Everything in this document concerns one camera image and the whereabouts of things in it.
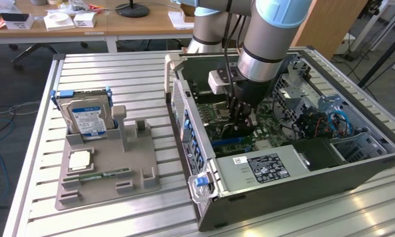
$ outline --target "wooden desk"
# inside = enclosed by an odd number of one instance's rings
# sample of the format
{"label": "wooden desk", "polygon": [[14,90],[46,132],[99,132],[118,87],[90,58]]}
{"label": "wooden desk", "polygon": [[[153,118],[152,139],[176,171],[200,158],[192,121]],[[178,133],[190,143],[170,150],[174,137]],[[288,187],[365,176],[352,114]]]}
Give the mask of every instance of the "wooden desk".
{"label": "wooden desk", "polygon": [[[148,0],[162,4],[169,0]],[[114,8],[126,3],[128,0],[87,0],[89,4]],[[54,5],[35,6],[29,0],[17,0],[15,6],[23,13],[33,16],[45,16],[47,9],[54,9]],[[29,30],[0,29],[0,44],[6,43],[46,43],[46,42],[77,42],[77,41],[105,41],[107,52],[117,52],[117,40],[144,40],[144,39],[170,39],[190,38],[192,30],[176,30],[172,27],[168,11],[176,9],[158,4],[146,4],[150,13],[146,17],[130,19],[119,16],[115,11],[109,14],[97,14],[97,24],[93,28],[73,28],[59,31],[46,31],[43,21],[35,21]]]}

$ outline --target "silver metal frame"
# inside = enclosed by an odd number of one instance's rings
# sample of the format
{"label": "silver metal frame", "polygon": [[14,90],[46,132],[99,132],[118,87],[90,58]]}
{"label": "silver metal frame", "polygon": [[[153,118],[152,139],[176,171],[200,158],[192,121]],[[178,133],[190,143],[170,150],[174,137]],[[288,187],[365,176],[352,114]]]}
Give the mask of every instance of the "silver metal frame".
{"label": "silver metal frame", "polygon": [[[395,132],[395,117],[316,51],[305,52],[324,64],[325,70],[333,72],[336,80],[377,118],[389,121],[385,124]],[[395,167],[351,192],[218,230],[197,232],[162,95],[166,53],[180,52],[73,54],[66,55],[63,62],[53,61],[3,236],[395,236]],[[126,106],[125,124],[136,118],[146,118],[150,124],[161,191],[58,212],[53,208],[53,196],[65,123],[49,104],[47,92],[55,87],[59,90],[87,89],[102,84],[111,87],[114,103]],[[328,85],[320,85],[326,93]]]}

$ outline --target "barcode label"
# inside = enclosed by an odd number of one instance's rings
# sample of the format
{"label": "barcode label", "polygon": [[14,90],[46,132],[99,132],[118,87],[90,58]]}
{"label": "barcode label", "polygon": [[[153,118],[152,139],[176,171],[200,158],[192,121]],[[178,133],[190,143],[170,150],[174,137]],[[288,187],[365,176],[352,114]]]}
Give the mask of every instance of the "barcode label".
{"label": "barcode label", "polygon": [[233,157],[232,160],[233,160],[234,164],[246,163],[246,157]]}

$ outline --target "white box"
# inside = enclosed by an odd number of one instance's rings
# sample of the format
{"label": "white box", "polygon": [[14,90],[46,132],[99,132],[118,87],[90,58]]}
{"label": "white box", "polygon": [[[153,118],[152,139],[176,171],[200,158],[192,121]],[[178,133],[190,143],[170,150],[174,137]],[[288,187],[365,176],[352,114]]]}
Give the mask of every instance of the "white box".
{"label": "white box", "polygon": [[27,30],[33,25],[33,16],[30,14],[1,14],[6,28],[9,30]]}
{"label": "white box", "polygon": [[73,22],[75,27],[94,27],[95,24],[95,18],[94,18],[94,13],[87,12],[87,13],[77,13]]}
{"label": "white box", "polygon": [[71,18],[63,13],[51,13],[43,17],[46,31],[57,31],[74,28]]}
{"label": "white box", "polygon": [[336,49],[335,54],[344,54],[344,53],[347,53],[348,47],[351,46],[353,40],[355,40],[355,37],[347,33],[345,36],[344,36],[344,39],[341,41],[341,44],[340,44],[340,46]]}

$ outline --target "hard drive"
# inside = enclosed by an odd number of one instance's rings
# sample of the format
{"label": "hard drive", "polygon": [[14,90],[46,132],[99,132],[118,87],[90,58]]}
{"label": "hard drive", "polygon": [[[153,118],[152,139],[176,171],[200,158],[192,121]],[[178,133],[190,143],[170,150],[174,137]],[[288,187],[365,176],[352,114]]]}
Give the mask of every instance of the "hard drive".
{"label": "hard drive", "polygon": [[115,127],[110,116],[110,98],[109,88],[51,91],[50,100],[61,111],[69,134],[81,134],[83,140],[94,140]]}

